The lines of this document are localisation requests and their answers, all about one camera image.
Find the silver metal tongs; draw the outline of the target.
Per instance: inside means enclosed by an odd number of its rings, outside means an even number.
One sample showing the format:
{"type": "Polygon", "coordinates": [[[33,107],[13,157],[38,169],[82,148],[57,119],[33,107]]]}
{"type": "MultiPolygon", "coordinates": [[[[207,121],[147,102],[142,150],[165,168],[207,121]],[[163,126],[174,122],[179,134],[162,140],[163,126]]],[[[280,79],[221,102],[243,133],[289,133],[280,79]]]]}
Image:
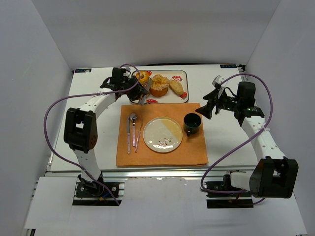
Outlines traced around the silver metal tongs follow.
{"type": "Polygon", "coordinates": [[[145,103],[145,98],[150,94],[149,90],[150,90],[150,86],[151,86],[151,81],[152,79],[149,77],[147,83],[143,86],[144,90],[142,91],[138,104],[140,104],[141,106],[144,105],[145,103]]]}

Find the large sugared orange bread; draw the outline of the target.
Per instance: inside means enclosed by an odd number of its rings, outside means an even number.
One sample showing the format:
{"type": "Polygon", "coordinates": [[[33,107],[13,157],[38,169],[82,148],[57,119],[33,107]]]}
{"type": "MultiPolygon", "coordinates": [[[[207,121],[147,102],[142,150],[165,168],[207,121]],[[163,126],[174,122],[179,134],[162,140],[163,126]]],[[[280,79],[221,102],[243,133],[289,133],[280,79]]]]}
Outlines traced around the large sugared orange bread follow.
{"type": "Polygon", "coordinates": [[[167,94],[169,87],[169,79],[156,74],[151,81],[150,94],[154,97],[162,97],[167,94]]]}

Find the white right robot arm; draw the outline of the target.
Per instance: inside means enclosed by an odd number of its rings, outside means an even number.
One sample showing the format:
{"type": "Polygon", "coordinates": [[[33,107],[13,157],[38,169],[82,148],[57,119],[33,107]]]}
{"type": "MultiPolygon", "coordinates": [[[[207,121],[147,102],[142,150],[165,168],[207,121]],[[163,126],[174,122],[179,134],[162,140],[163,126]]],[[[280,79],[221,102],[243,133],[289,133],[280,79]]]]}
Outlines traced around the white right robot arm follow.
{"type": "Polygon", "coordinates": [[[207,104],[196,109],[206,118],[212,117],[212,110],[227,110],[234,113],[241,128],[246,132],[258,164],[252,172],[231,171],[223,176],[223,185],[217,190],[201,189],[211,194],[238,194],[250,192],[256,198],[283,198],[292,196],[298,173],[298,163],[289,159],[276,145],[267,129],[263,111],[255,105],[255,84],[240,82],[237,93],[230,97],[225,88],[214,82],[215,89],[203,97],[207,104]]]}

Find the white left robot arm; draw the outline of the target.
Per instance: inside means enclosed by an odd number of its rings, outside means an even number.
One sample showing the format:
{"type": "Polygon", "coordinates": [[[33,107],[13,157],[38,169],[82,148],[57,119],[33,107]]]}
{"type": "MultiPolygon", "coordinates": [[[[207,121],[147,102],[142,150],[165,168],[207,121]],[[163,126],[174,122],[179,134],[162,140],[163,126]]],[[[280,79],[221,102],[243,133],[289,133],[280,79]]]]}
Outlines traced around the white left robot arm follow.
{"type": "Polygon", "coordinates": [[[104,80],[99,91],[89,101],[78,108],[69,108],[66,112],[63,139],[75,153],[82,169],[81,179],[85,182],[96,182],[101,176],[94,151],[99,116],[123,95],[131,101],[139,101],[149,94],[140,82],[142,76],[138,69],[129,76],[126,73],[126,68],[114,67],[112,75],[104,80]]]}

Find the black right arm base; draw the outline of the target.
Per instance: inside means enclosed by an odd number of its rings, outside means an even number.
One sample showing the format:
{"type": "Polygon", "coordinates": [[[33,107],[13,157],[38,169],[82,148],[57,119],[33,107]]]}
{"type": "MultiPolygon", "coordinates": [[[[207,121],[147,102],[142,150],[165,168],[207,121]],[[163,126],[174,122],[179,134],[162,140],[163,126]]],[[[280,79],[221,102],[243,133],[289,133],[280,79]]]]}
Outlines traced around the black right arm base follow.
{"type": "Polygon", "coordinates": [[[226,172],[222,180],[207,180],[202,186],[200,190],[206,193],[207,209],[253,208],[251,194],[232,187],[230,172],[226,172]]]}

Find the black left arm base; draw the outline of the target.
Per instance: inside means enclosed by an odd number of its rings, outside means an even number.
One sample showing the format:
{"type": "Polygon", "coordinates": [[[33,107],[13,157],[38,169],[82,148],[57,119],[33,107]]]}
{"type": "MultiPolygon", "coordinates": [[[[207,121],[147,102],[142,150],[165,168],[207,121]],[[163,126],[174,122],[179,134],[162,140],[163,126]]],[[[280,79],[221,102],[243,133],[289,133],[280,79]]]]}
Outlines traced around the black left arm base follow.
{"type": "Polygon", "coordinates": [[[104,182],[104,179],[100,177],[99,182],[103,183],[109,191],[102,185],[95,182],[85,181],[81,175],[78,176],[74,196],[72,200],[73,206],[90,206],[90,207],[117,207],[113,196],[118,203],[119,200],[119,182],[104,182]]]}

